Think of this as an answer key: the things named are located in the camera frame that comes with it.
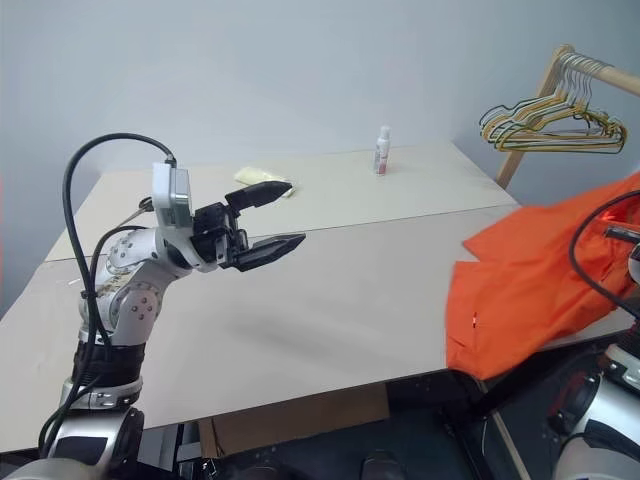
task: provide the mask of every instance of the orange cloth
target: orange cloth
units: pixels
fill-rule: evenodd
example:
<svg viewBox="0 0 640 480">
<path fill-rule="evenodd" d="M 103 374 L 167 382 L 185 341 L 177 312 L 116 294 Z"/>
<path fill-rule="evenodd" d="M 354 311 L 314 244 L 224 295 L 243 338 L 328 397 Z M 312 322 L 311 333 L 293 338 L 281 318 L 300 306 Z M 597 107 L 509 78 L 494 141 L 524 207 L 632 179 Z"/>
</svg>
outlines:
<svg viewBox="0 0 640 480">
<path fill-rule="evenodd" d="M 455 265 L 447 302 L 448 367 L 490 378 L 613 310 L 571 268 L 569 243 L 596 208 L 639 188 L 636 173 L 551 207 L 523 207 L 464 242 L 480 262 Z M 576 257 L 589 275 L 624 296 L 634 285 L 627 271 L 631 245 L 606 238 L 604 230 L 611 224 L 638 230 L 632 224 L 640 223 L 640 197 L 605 213 L 581 235 Z"/>
</svg>

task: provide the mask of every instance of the small bottle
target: small bottle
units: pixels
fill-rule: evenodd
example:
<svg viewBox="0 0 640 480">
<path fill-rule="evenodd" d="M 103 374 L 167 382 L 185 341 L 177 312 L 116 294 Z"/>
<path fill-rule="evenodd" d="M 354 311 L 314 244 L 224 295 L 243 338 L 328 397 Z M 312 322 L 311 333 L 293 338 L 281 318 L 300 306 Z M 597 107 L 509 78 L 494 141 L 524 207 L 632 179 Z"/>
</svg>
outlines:
<svg viewBox="0 0 640 480">
<path fill-rule="evenodd" d="M 391 134 L 391 127 L 380 128 L 380 136 L 376 142 L 376 155 L 373 161 L 373 171 L 378 175 L 384 175 L 387 173 L 387 160 L 389 160 L 389 137 Z"/>
</svg>

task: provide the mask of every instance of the white wall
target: white wall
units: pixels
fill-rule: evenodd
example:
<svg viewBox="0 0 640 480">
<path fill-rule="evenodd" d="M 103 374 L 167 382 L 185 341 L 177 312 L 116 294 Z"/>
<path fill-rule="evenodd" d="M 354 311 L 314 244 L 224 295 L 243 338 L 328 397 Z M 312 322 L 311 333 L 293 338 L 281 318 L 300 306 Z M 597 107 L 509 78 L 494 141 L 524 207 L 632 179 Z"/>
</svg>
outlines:
<svg viewBox="0 0 640 480">
<path fill-rule="evenodd" d="M 633 0 L 4 0 L 1 9 L 0 314 L 62 231 L 65 162 L 94 136 L 140 132 L 185 164 L 240 164 L 370 148 L 389 123 L 395 144 L 452 139 L 493 175 L 503 155 L 480 141 L 477 120 L 533 93 L 556 46 L 640 73 Z M 640 125 L 640 99 L 598 85 L 594 104 Z M 557 201 L 624 176 L 639 152 L 632 136 L 618 156 L 528 155 L 511 191 Z M 105 147 L 88 157 L 77 197 L 97 169 L 157 158 L 144 146 Z"/>
</svg>

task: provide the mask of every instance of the clothing rack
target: clothing rack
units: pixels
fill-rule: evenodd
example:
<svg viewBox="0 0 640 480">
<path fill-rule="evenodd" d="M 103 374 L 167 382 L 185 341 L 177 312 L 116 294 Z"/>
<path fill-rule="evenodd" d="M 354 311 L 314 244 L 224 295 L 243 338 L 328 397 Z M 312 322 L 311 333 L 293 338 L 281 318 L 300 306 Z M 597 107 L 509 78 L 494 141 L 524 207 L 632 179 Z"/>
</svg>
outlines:
<svg viewBox="0 0 640 480">
<path fill-rule="evenodd" d="M 536 96 L 544 97 L 547 95 L 551 95 L 554 92 L 556 84 L 558 82 L 558 76 L 556 75 L 555 68 L 556 62 L 565 53 L 575 53 L 575 50 L 571 45 L 562 45 L 555 49 L 555 51 L 553 52 L 553 56 L 551 57 L 551 62 L 549 63 L 549 66 L 545 71 L 542 83 L 538 88 Z M 576 71 L 587 73 L 580 66 L 571 65 L 567 67 L 572 68 Z M 608 83 L 609 85 L 613 85 L 614 87 L 624 90 L 625 92 L 640 97 L 640 77 L 636 75 L 627 73 L 623 70 L 620 70 L 619 68 L 607 66 L 594 73 L 592 77 Z M 513 174 L 516 173 L 516 170 L 520 165 L 524 154 L 525 152 L 515 151 L 509 152 L 507 154 L 507 158 L 500 167 L 500 171 L 498 172 L 498 176 L 496 177 L 496 183 L 502 188 L 507 188 L 507 185 L 509 185 L 509 182 L 511 181 Z"/>
</svg>

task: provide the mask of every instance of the white table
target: white table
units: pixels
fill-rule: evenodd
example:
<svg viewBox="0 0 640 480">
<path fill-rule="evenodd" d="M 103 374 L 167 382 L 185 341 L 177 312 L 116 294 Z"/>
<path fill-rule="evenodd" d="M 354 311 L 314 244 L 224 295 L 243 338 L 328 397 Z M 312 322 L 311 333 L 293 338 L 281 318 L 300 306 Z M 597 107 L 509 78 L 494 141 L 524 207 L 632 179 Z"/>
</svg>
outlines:
<svg viewBox="0 0 640 480">
<path fill-rule="evenodd" d="M 461 242 L 516 203 L 448 144 L 392 150 L 383 178 L 370 174 L 370 159 L 268 162 L 299 191 L 243 213 L 242 225 L 250 235 L 306 230 L 307 239 L 272 265 L 194 273 L 169 288 L 142 369 L 146 427 L 446 367 L 451 271 L 472 258 Z M 194 205 L 237 188 L 233 171 L 192 169 Z M 86 245 L 130 213 L 147 178 L 101 178 L 76 216 Z M 114 198 L 105 192 L 115 184 Z M 0 379 L 10 386 L 0 395 L 0 451 L 35 445 L 70 373 L 81 289 L 70 257 L 59 240 L 0 322 Z"/>
</svg>

